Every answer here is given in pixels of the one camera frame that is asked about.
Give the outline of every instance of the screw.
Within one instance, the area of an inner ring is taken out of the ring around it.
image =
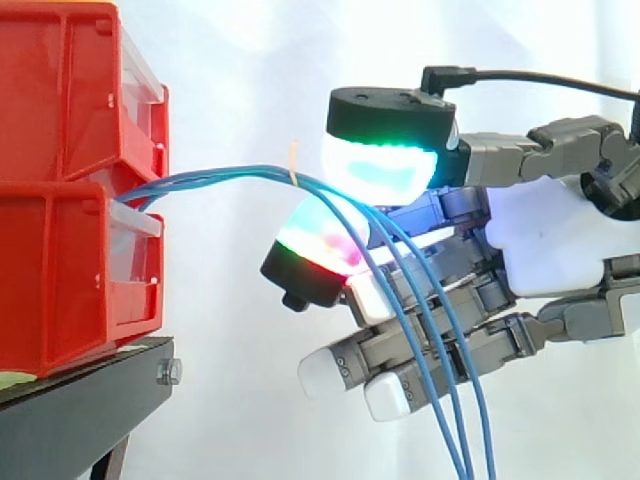
[[[160,362],[157,381],[160,385],[179,385],[182,381],[182,360],[170,358]]]

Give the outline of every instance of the white wall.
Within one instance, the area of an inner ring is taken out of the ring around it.
[[[120,0],[127,29],[172,93],[172,171],[284,165],[320,174],[329,91],[416,86],[426,64],[547,70],[638,85],[628,1]],[[553,87],[451,92],[465,131],[526,132],[628,107]],[[124,478],[453,478],[432,413],[375,424],[359,391],[311,403],[298,361],[353,331],[345,311],[294,315],[258,268],[299,192],[243,181],[158,204],[168,224],[166,332],[182,385],[132,437]],[[640,478],[633,338],[552,345],[488,376],[499,478]],[[476,410],[463,388],[473,449]]]

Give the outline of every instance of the black cable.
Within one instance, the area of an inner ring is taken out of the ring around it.
[[[585,82],[575,78],[550,75],[547,73],[525,72],[519,70],[478,70],[473,74],[473,76],[478,82],[484,80],[515,80],[522,82],[544,83],[548,85],[557,85],[559,87],[573,88],[576,90],[584,90],[585,92],[619,98],[620,100],[640,102],[640,94],[635,92],[607,87],[606,85],[600,85],[598,83]]]
[[[629,129],[629,140],[640,143],[640,101],[633,106],[631,114],[631,128]]]
[[[607,87],[606,85],[600,85],[598,83],[585,82],[575,78],[522,70],[476,70],[471,67],[457,66],[425,67],[420,89],[429,95],[442,96],[446,89],[473,85],[476,82],[489,80],[510,80],[556,85],[618,98],[620,100],[640,102],[639,93]]]

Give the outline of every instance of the red storage box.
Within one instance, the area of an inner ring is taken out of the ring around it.
[[[167,174],[168,92],[103,3],[0,2],[0,180]]]
[[[0,182],[0,371],[39,377],[162,324],[163,224],[100,185]]]

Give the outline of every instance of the orange zip tie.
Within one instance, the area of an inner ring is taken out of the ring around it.
[[[298,177],[296,176],[296,159],[298,156],[298,141],[294,140],[289,145],[289,177],[291,177],[291,183],[295,187],[298,186]]]

